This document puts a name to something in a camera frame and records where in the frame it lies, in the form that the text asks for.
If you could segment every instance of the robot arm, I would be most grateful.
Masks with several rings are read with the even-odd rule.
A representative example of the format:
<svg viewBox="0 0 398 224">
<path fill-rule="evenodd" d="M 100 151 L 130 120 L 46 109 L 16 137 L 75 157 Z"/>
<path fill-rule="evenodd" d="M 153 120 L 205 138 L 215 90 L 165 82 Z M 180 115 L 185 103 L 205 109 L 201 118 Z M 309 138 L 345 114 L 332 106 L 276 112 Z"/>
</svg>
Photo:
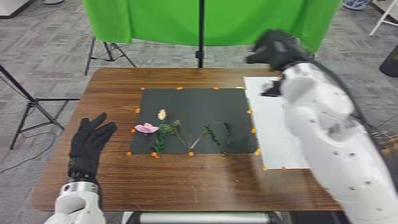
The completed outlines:
<svg viewBox="0 0 398 224">
<path fill-rule="evenodd" d="M 268 63 L 283 72 L 283 79 L 263 95 L 284 97 L 288 129 L 300 139 L 315 178 L 350 222 L 393 224 L 396 189 L 364 126 L 352 117 L 356 104 L 329 80 L 329 71 L 308 60 L 293 43 L 283 32 L 268 32 L 249 57 L 249 63 Z"/>
<path fill-rule="evenodd" d="M 93 121 L 87 118 L 82 120 L 71 142 L 68 170 L 71 181 L 61 188 L 61 195 L 55 201 L 55 213 L 45 224 L 107 223 L 100 209 L 96 172 L 101 150 L 117 127 L 114 123 L 100 127 L 105 119 L 107 114 L 103 113 Z"/>
</svg>

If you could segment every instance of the green screen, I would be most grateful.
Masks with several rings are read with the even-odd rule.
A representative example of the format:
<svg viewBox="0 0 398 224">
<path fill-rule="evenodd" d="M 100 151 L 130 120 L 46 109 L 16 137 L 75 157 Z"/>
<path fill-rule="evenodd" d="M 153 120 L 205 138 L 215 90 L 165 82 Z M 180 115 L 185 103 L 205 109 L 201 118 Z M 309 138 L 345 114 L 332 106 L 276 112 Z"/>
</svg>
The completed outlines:
<svg viewBox="0 0 398 224">
<path fill-rule="evenodd" d="M 252 44 L 267 29 L 283 29 L 316 52 L 340 0 L 206 0 L 206 46 Z M 142 39 L 197 45 L 199 0 L 84 0 L 101 41 Z"/>
</svg>

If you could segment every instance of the black glove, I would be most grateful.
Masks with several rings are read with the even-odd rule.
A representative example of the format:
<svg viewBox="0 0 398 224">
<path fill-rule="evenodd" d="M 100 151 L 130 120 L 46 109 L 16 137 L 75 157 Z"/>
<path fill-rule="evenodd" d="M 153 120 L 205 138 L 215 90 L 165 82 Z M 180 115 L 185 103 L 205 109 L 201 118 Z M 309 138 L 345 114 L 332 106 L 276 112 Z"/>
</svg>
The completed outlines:
<svg viewBox="0 0 398 224">
<path fill-rule="evenodd" d="M 89 121 L 89 118 L 84 118 L 78 132 L 73 136 L 68 176 L 75 179 L 96 179 L 100 155 L 112 134 L 117 131 L 114 122 L 100 127 L 105 119 L 105 113 L 93 121 Z"/>
</svg>

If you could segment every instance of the gray carpet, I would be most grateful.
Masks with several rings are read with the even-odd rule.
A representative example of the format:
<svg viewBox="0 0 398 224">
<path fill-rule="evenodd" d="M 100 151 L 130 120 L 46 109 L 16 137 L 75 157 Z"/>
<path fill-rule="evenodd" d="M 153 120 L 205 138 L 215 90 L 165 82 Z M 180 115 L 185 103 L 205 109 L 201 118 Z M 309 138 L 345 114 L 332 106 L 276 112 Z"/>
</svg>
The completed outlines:
<svg viewBox="0 0 398 224">
<path fill-rule="evenodd" d="M 354 90 L 370 123 L 380 122 L 398 113 L 398 80 L 379 72 L 379 65 L 398 44 L 398 28 L 382 25 L 377 35 L 368 36 L 380 14 L 368 8 L 363 12 L 340 10 L 332 22 L 316 59 L 340 73 Z M 23 86 L 38 97 L 80 97 L 91 77 L 84 76 L 91 42 L 91 26 L 80 0 L 68 0 L 59 6 L 34 3 L 20 16 L 0 20 L 0 63 L 14 74 Z M 196 47 L 135 41 L 123 49 L 139 67 L 196 67 Z M 249 46 L 208 47 L 206 67 L 252 67 L 244 63 Z M 96 54 L 103 53 L 98 44 Z M 91 72 L 100 67 L 130 66 L 117 62 L 94 61 Z M 59 103 L 46 103 L 55 111 Z M 30 158 L 52 143 L 52 134 L 22 138 L 14 151 L 9 151 L 11 138 L 23 113 L 25 99 L 0 81 L 0 170 Z M 66 108 L 62 124 L 73 114 L 75 104 Z M 29 123 L 45 119 L 38 112 Z M 398 119 L 380 127 L 398 133 Z M 46 127 L 27 133 L 57 132 Z M 0 223 L 43 223 L 48 213 L 30 206 L 32 187 L 38 184 L 52 150 L 18 168 L 0 174 Z M 119 213 L 107 213 L 109 223 L 119 223 Z"/>
</svg>

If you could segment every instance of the wooden table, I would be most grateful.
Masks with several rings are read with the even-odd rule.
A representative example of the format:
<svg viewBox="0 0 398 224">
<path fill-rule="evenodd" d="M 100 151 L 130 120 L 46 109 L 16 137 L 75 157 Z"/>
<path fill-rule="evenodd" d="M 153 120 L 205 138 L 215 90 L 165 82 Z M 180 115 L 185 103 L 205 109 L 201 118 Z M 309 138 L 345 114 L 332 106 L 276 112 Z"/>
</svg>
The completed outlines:
<svg viewBox="0 0 398 224">
<path fill-rule="evenodd" d="M 141 88 L 235 88 L 244 76 L 276 76 L 265 69 L 100 69 L 85 90 L 57 151 L 34 191 L 34 207 L 53 210 L 68 181 L 68 153 L 80 119 L 109 113 L 119 131 L 101 154 L 105 211 L 341 210 L 308 170 L 263 171 L 247 155 L 128 156 Z"/>
</svg>

